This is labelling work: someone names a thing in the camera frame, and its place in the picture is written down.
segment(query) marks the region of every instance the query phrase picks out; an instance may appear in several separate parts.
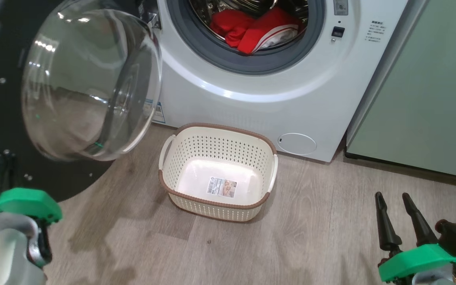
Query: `white plastic basket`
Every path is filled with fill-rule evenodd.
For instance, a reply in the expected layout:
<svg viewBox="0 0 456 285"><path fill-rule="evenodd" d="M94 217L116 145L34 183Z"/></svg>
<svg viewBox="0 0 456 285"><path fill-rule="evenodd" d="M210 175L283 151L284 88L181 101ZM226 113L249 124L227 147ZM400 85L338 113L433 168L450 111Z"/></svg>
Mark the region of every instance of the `white plastic basket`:
<svg viewBox="0 0 456 285"><path fill-rule="evenodd" d="M175 205L237 222L258 214L276 173L277 152L270 140L211 124L179 128L163 145L159 160L161 184Z"/></svg>

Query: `laminate flooring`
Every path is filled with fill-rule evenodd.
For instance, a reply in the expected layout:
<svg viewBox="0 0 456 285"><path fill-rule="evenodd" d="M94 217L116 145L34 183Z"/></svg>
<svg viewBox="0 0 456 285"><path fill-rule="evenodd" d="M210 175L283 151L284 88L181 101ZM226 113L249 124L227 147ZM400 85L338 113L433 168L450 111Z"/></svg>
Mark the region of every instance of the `laminate flooring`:
<svg viewBox="0 0 456 285"><path fill-rule="evenodd" d="M455 177L353 163L341 151L331 163L280 155L271 198L251 222L186 213L158 180L159 152L172 133L152 126L98 181L61 202L48 284L376 285L387 253L378 248L375 192L403 250L416 238L402 193L432 227L456 222Z"/></svg>

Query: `transparent door window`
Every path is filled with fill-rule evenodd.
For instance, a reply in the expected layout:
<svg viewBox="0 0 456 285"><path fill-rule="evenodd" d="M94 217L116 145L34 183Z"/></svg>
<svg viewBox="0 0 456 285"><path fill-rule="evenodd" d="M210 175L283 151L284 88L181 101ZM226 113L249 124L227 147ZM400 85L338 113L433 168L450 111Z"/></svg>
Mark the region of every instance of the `transparent door window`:
<svg viewBox="0 0 456 285"><path fill-rule="evenodd" d="M159 45L145 23L110 1L65 1L27 56L27 132L52 159L116 159L145 134L160 88Z"/></svg>

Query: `green gripper part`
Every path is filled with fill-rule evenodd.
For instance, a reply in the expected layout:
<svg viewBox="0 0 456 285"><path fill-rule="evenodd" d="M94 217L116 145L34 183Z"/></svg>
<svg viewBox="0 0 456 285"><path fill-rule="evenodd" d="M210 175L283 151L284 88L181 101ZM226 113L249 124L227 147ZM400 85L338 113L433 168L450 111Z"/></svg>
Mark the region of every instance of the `green gripper part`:
<svg viewBox="0 0 456 285"><path fill-rule="evenodd" d="M1 193L1 212L27 215L45 221L47 226L63 218L61 207L45 191L27 188L13 188Z"/></svg>
<svg viewBox="0 0 456 285"><path fill-rule="evenodd" d="M442 267L448 263L456 263L451 256L438 244L421 245L410 251L396 254L380 265L380 277L383 282L391 282L411 274Z"/></svg>

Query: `label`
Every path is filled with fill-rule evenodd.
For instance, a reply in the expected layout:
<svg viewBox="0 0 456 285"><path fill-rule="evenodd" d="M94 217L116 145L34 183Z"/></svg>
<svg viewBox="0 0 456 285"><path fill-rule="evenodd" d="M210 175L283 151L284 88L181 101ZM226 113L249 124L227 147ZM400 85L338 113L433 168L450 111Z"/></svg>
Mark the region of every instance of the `label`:
<svg viewBox="0 0 456 285"><path fill-rule="evenodd" d="M347 16L348 0L333 0L333 14L336 16Z"/></svg>
<svg viewBox="0 0 456 285"><path fill-rule="evenodd" d="M149 113L152 110L152 100L151 99L146 99L145 104L143 105L143 111L144 113ZM152 121L156 123L162 123L165 124L165 113L163 112L163 106L161 106L161 102L158 101L158 104L156 105L156 111L154 112L154 116L152 117Z"/></svg>
<svg viewBox="0 0 456 285"><path fill-rule="evenodd" d="M369 30L367 30L367 34L365 35L365 40L373 43L381 42L381 38L385 34L386 29L387 27L385 27L383 22L371 21Z"/></svg>
<svg viewBox="0 0 456 285"><path fill-rule="evenodd" d="M210 177L209 187L207 193L217 196L230 197L235 196L235 190L237 189L237 182L221 179L217 177Z"/></svg>

